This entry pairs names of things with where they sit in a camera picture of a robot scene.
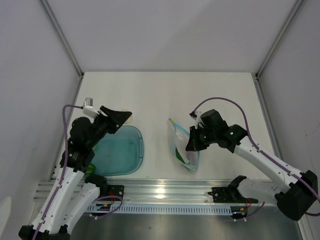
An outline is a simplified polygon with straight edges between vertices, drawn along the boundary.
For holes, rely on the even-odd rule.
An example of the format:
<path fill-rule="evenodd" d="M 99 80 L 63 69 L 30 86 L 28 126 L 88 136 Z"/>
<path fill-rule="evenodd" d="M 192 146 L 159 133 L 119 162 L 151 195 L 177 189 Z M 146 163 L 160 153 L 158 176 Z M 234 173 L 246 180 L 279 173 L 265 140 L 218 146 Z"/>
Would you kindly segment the clear zip top bag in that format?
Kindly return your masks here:
<path fill-rule="evenodd" d="M 190 138 L 190 133 L 182 126 L 177 124 L 172 118 L 167 120 L 167 140 L 168 146 L 171 150 L 173 158 L 183 166 L 191 174 L 195 174 L 199 168 L 200 152 L 197 152 L 196 164 L 191 165 L 186 158 L 186 146 Z M 178 149 L 181 156 L 185 159 L 187 164 L 182 164 L 175 156 L 175 148 Z"/>

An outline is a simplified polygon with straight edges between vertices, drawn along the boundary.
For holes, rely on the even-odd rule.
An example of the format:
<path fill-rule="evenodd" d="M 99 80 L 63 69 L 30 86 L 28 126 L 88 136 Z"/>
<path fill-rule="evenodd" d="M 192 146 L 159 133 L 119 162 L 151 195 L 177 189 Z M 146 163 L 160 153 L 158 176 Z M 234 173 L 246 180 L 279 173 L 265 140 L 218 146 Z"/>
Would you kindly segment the green chili pepper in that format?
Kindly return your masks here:
<path fill-rule="evenodd" d="M 185 159 L 181 156 L 179 150 L 177 148 L 175 148 L 175 158 L 180 161 L 182 164 L 187 164 L 187 162 L 185 161 Z"/>

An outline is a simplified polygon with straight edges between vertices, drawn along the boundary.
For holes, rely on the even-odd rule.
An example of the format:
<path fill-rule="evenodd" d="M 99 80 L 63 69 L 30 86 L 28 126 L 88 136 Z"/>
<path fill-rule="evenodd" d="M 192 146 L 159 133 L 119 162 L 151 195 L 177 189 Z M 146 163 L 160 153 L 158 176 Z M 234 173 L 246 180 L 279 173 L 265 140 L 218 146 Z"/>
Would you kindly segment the purple eggplant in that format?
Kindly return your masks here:
<path fill-rule="evenodd" d="M 186 158 L 190 165 L 195 165 L 197 163 L 198 154 L 195 151 L 187 151 Z"/>

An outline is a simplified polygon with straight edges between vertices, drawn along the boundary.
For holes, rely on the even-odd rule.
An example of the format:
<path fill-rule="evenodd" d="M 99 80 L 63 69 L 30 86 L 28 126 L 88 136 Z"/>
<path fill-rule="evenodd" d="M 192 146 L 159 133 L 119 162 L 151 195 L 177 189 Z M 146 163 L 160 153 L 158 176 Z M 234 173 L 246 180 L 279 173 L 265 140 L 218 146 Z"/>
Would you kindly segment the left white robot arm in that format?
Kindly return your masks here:
<path fill-rule="evenodd" d="M 94 147 L 107 134 L 115 134 L 132 118 L 130 111 L 101 106 L 81 106 L 83 116 L 64 128 L 65 151 L 57 178 L 39 214 L 18 233 L 22 240 L 68 240 L 78 220 L 94 200 L 108 197 L 107 179 L 94 174 L 85 180 L 80 193 L 72 197 L 93 160 Z"/>

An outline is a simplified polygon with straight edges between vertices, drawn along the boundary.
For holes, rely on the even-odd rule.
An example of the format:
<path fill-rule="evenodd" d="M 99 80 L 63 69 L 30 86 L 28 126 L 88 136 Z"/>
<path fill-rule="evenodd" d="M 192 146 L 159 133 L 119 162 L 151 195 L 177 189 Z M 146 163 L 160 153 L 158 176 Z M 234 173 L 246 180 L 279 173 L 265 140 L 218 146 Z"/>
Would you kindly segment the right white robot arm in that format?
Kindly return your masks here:
<path fill-rule="evenodd" d="M 311 170 L 302 172 L 268 154 L 253 141 L 248 130 L 238 124 L 229 126 L 215 109 L 205 113 L 192 111 L 189 115 L 195 124 L 189 128 L 187 152 L 203 151 L 211 144 L 217 144 L 247 160 L 272 181 L 271 184 L 264 184 L 238 176 L 228 189 L 232 201 L 253 198 L 267 202 L 277 206 L 287 218 L 299 221 L 319 200 L 318 177 Z"/>

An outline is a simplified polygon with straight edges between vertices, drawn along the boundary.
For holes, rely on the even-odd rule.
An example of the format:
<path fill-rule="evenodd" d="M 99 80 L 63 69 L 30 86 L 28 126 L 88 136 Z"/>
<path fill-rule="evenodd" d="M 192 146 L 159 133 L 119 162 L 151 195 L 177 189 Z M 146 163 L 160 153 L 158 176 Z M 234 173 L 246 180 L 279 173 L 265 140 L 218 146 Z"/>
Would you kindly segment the blue plastic tray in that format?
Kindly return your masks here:
<path fill-rule="evenodd" d="M 129 175 L 143 163 L 144 141 L 140 130 L 122 126 L 115 134 L 106 134 L 94 147 L 94 174 L 109 177 Z"/>

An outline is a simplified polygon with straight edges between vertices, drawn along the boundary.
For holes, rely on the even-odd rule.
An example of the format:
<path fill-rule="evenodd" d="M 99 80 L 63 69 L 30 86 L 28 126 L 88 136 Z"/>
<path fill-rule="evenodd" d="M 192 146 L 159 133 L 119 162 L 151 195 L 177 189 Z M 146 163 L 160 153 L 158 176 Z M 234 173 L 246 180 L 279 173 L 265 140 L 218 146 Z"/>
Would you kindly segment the green bell pepper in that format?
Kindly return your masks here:
<path fill-rule="evenodd" d="M 86 169 L 86 174 L 94 174 L 96 171 L 96 166 L 92 163 L 93 158 L 95 157 L 95 147 L 90 151 L 90 153 L 87 156 L 87 169 Z"/>

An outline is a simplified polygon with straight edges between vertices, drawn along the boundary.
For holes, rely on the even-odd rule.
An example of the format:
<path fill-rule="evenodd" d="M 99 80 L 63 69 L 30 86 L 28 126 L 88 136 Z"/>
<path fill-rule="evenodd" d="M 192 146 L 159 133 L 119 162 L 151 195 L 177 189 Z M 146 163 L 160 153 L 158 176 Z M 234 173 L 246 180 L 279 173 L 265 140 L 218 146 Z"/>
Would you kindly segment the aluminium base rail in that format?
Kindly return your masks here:
<path fill-rule="evenodd" d="M 213 187 L 227 187 L 230 180 L 111 179 L 109 185 L 124 186 L 125 204 L 205 205 Z"/>

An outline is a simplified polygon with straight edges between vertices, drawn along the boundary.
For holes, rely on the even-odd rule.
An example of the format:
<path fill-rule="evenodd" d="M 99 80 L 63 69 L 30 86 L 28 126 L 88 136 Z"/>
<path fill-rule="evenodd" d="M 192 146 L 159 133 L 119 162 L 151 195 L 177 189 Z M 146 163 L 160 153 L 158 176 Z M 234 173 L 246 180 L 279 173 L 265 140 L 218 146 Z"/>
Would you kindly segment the left aluminium frame post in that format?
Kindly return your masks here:
<path fill-rule="evenodd" d="M 66 36 L 65 36 L 65 34 L 59 24 L 59 21 L 50 6 L 49 1 L 48 0 L 39 0 L 38 3 L 41 6 L 45 16 L 47 17 L 58 41 L 60 42 L 60 45 L 62 46 L 66 56 L 70 60 L 78 77 L 80 79 L 82 79 L 84 76 L 84 72 L 82 71 L 80 64 L 78 63 L 78 60 L 76 59 L 76 56 L 71 48 L 71 45 L 70 45 L 69 41 L 67 40 L 67 38 L 66 38 Z"/>

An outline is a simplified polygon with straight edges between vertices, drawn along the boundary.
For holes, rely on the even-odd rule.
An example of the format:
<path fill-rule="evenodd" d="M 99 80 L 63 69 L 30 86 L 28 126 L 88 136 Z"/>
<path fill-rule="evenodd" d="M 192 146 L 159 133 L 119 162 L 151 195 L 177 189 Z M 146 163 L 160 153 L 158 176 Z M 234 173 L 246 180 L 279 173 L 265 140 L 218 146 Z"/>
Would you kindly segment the aluminium frame post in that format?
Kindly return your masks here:
<path fill-rule="evenodd" d="M 70 60 L 78 77 L 80 79 L 82 79 L 84 76 L 84 72 L 82 71 L 80 64 L 78 63 L 78 60 L 76 59 L 76 56 L 71 48 L 71 45 L 70 45 L 69 41 L 67 40 L 67 38 L 66 38 L 66 36 L 65 36 L 65 34 L 59 24 L 59 21 L 50 6 L 49 1 L 48 0 L 39 0 L 38 3 L 41 6 L 45 16 L 47 17 L 58 41 L 60 42 L 60 45 L 62 46 L 66 56 Z"/>
<path fill-rule="evenodd" d="M 255 73 L 256 79 L 259 81 L 262 77 L 264 71 L 267 69 L 268 65 L 270 64 L 271 60 L 277 53 L 279 47 L 281 46 L 282 42 L 284 41 L 286 35 L 288 34 L 289 30 L 293 26 L 296 18 L 298 17 L 299 13 L 303 9 L 306 0 L 295 0 L 293 7 L 290 9 L 285 21 L 281 25 L 274 41 L 272 42 L 266 56 L 264 57 L 262 63 L 260 64 L 257 72 Z"/>

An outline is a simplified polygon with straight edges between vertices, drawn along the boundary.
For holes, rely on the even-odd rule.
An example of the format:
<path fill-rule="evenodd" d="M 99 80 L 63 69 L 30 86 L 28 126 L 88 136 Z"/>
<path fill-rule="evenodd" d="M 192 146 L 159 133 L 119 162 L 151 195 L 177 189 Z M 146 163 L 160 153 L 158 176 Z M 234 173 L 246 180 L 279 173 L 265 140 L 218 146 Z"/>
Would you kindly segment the right aluminium frame post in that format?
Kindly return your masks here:
<path fill-rule="evenodd" d="M 274 41 L 272 42 L 266 56 L 264 57 L 262 63 L 260 64 L 257 72 L 255 73 L 256 79 L 259 81 L 262 77 L 264 71 L 267 69 L 268 65 L 270 64 L 271 60 L 277 53 L 279 47 L 281 46 L 282 42 L 284 41 L 286 35 L 288 34 L 289 30 L 293 26 L 296 18 L 298 17 L 299 13 L 303 9 L 306 0 L 295 0 L 293 7 L 290 9 L 285 21 L 281 25 Z"/>

